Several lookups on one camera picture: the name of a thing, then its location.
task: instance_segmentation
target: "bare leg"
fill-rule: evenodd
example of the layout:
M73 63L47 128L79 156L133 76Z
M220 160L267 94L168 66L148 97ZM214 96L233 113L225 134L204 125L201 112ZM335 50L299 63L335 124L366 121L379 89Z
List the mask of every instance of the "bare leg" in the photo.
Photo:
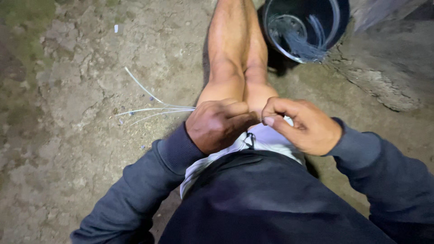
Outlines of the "bare leg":
M268 50L261 33L256 9L250 0L248 2L250 48L247 56L247 69L244 72L246 85L243 101L247 102L250 111L256 111L260 118L268 98L278 96L278 94L267 81Z
M197 105L233 98L261 114L269 97L268 51L252 0L219 0L208 33L210 78Z
M219 0L208 33L210 79L197 105L205 101L243 100L250 45L246 4L251 0Z

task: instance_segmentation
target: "plastic strand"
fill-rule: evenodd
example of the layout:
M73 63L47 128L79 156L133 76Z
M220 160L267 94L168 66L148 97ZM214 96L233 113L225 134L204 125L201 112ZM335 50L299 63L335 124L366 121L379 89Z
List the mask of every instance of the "plastic strand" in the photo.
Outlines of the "plastic strand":
M131 74L131 72L128 70L127 67L125 67L125 70L128 72L128 74L131 76L131 78L133 78L133 80L146 92L148 93L151 97L153 97L155 100L157 100L158 102L166 105L166 106L172 106L172 107L178 107L178 108L185 108L185 109L195 109L195 107L190 107L190 106L178 106L178 105L172 105L172 104L167 104L163 101L161 101L160 99L156 98L154 95L152 95L152 93L150 93L145 87L143 87L140 82L134 77L133 74Z
M174 113L174 112L191 112L191 110L177 110L177 111L170 111L170 112L158 113L158 114L154 114L154 115L148 116L148 117L146 117L146 118L140 119L140 120L138 120L138 121L132 123L131 125L136 124L136 123L138 123L138 122L140 122L140 121L142 121L142 120L144 120L144 119L150 118L150 117L154 117L154 116L157 116L157 115L162 115L162 114L165 114L165 113Z
M177 109L177 108L137 109L137 110L131 110L131 111L127 111L127 112L119 113L119 114L115 115L115 117L116 117L116 116L119 116L119 115L124 115L124 114L127 114L127 113L131 113L131 112L140 112L140 111L158 110L158 109L173 109L173 110L191 110L191 111L194 111L194 109Z

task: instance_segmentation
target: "hand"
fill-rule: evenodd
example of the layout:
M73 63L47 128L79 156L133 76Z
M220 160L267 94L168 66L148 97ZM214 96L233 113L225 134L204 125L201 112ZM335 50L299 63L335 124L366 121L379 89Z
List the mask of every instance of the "hand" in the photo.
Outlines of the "hand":
M290 117L294 126L282 114ZM342 136L341 126L313 103L271 97L262 111L263 123L285 136L300 151L322 156L331 151Z
M232 145L249 127L259 124L245 102L234 99L201 103L185 122L187 133L204 153L211 154Z

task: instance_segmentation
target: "navy hoodie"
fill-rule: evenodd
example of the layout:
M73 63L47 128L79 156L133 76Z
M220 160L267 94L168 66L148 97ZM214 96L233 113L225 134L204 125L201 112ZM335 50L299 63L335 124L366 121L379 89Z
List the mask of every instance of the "navy hoodie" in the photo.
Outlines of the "navy hoodie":
M243 150L207 168L160 243L434 243L434 176L371 132L343 128L328 155L368 197L369 219L291 158ZM206 157L180 126L157 140L71 233L73 243L154 243L149 229L185 169Z

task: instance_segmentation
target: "bucket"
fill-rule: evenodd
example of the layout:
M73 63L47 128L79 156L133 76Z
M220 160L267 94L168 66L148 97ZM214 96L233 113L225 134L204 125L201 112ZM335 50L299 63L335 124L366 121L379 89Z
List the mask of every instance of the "bucket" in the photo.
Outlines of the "bucket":
M345 32L348 0L267 0L263 28L271 45L299 63L321 62Z

